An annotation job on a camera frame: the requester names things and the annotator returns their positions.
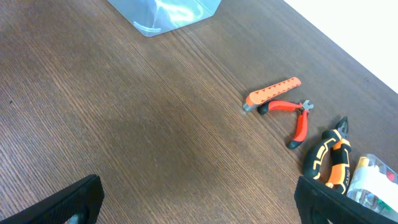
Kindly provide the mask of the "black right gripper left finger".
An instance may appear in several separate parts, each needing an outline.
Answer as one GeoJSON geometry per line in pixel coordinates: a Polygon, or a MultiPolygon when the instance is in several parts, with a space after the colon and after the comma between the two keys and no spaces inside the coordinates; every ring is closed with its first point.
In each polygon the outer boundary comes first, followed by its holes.
{"type": "Polygon", "coordinates": [[[95,224],[104,200],[101,179],[88,175],[29,208],[6,218],[1,224],[81,223],[95,224]]]}

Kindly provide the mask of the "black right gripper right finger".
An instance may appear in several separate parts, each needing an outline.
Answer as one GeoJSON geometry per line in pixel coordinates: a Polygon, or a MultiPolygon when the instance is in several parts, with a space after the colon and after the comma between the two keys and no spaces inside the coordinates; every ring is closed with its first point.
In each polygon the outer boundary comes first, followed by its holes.
{"type": "Polygon", "coordinates": [[[294,193],[302,224],[397,224],[327,187],[304,176],[298,178],[294,193]]]}

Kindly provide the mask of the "clear bag of wall plugs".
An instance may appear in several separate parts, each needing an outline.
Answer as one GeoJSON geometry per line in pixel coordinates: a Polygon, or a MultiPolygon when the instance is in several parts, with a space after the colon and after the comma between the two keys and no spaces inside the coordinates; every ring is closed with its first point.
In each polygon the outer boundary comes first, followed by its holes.
{"type": "Polygon", "coordinates": [[[397,221],[397,173],[373,154],[359,158],[346,196],[397,221]]]}

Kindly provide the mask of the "black orange yellow pliers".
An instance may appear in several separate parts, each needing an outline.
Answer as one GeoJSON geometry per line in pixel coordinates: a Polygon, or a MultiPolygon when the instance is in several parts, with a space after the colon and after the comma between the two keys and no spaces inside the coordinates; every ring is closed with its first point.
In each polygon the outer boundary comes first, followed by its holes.
{"type": "Polygon", "coordinates": [[[349,187],[350,164],[349,153],[351,144],[348,141],[349,122],[348,117],[342,118],[334,129],[322,132],[322,139],[311,147],[304,159],[302,174],[318,180],[321,176],[320,168],[327,154],[332,162],[331,173],[325,185],[344,194],[349,187]]]}

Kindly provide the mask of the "small red cutting pliers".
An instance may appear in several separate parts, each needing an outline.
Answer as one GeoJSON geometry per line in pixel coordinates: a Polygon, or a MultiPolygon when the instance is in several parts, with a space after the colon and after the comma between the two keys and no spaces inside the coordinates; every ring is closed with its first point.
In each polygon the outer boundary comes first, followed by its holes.
{"type": "Polygon", "coordinates": [[[282,100],[271,100],[258,107],[257,111],[259,114],[264,115],[269,111],[300,111],[297,118],[297,127],[293,139],[287,144],[289,149],[296,149],[301,143],[304,142],[308,132],[308,115],[310,110],[313,109],[313,105],[310,104],[310,100],[300,101],[293,103],[282,100]]]}

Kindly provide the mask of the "orange bit holder strip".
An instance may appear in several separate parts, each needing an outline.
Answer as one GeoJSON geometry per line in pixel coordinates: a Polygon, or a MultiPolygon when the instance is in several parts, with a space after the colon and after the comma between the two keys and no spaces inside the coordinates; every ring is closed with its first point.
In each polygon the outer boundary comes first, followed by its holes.
{"type": "Polygon", "coordinates": [[[252,91],[243,103],[243,110],[250,112],[261,106],[270,99],[283,94],[295,87],[298,87],[302,82],[297,77],[284,80],[282,82],[273,84],[260,90],[252,91]]]}

